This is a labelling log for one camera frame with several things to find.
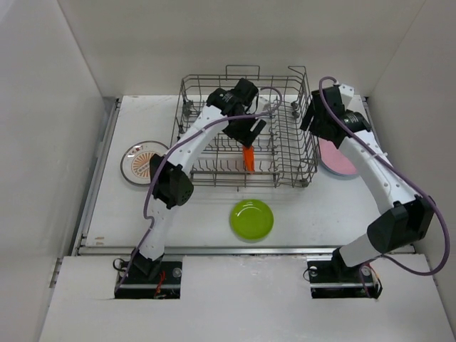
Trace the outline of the green plate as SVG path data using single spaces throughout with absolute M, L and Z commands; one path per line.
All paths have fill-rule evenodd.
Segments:
M 274 214 L 270 206 L 259 199 L 243 199 L 232 208 L 229 223 L 238 238 L 255 242 L 269 235 L 274 227 Z

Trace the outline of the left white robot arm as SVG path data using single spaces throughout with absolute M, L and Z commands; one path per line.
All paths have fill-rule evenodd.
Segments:
M 190 171 L 195 161 L 219 133 L 249 149 L 266 125 L 258 107 L 259 89 L 245 78 L 233 89 L 217 88 L 185 134 L 164 155 L 150 158 L 150 185 L 142 210 L 150 227 L 127 267 L 141 281 L 149 283 L 159 276 L 175 208 L 186 204 L 194 190 Z

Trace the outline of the orange plate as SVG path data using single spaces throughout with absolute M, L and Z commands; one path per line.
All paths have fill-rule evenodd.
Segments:
M 254 159 L 254 147 L 242 147 L 242 155 L 244 160 L 244 166 L 247 172 L 255 172 L 255 159 Z

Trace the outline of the grey wire dish rack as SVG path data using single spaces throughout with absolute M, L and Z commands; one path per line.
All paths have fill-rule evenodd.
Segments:
M 190 173 L 194 185 L 211 187 L 309 186 L 317 171 L 318 140 L 300 129 L 311 91 L 305 66 L 267 74 L 259 66 L 227 65 L 219 74 L 189 74 L 180 82 L 171 143 L 190 128 L 217 88 L 229 90 L 240 78 L 259 88 L 259 95 L 278 109 L 266 118 L 266 126 L 253 142 L 255 172 L 244 166 L 242 145 L 219 133 L 206 147 Z

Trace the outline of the blue plate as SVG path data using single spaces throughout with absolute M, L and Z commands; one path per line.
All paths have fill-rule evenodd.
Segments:
M 355 173 L 355 174 L 339 173 L 339 172 L 337 172 L 337 171 L 332 170 L 331 168 L 329 168 L 329 167 L 328 167 L 327 165 L 325 165 L 325 164 L 321 164 L 321 166 L 322 166 L 322 168 L 323 168 L 325 171 L 329 172 L 330 174 L 332 174 L 332 175 L 334 175 L 334 176 L 336 176 L 336 177 L 345 178 L 345 179 L 347 179 L 347 180 L 356 179 L 356 178 L 359 176 L 358 173 Z

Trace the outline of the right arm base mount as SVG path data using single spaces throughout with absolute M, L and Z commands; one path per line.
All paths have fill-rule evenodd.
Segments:
M 306 260 L 312 299 L 379 299 L 383 285 L 370 264 L 337 271 L 329 259 Z

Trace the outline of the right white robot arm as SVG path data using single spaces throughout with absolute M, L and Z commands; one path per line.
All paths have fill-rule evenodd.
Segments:
M 350 160 L 380 214 L 365 234 L 334 252 L 330 272 L 335 279 L 345 281 L 361 264 L 425 237 L 432 207 L 390 171 L 370 124 L 362 114 L 346 108 L 337 86 L 312 92 L 301 129 L 330 142 Z

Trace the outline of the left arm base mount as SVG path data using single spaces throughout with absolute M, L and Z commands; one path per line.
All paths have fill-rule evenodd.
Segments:
M 183 258 L 164 256 L 152 267 L 151 275 L 144 274 L 129 261 L 116 258 L 113 268 L 118 275 L 115 281 L 115 299 L 180 299 Z

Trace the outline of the pink plate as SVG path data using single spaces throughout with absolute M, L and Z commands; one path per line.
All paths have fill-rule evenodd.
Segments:
M 336 149 L 336 146 L 332 142 L 319 138 L 318 143 L 322 164 L 327 165 L 329 168 L 339 173 L 358 173 L 353 163 Z

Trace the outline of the white plate floral pattern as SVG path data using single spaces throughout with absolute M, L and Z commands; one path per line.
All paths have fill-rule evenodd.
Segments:
M 127 182 L 136 186 L 150 184 L 150 159 L 154 155 L 163 155 L 168 146 L 155 141 L 146 140 L 137 142 L 123 155 L 120 162 L 120 171 Z

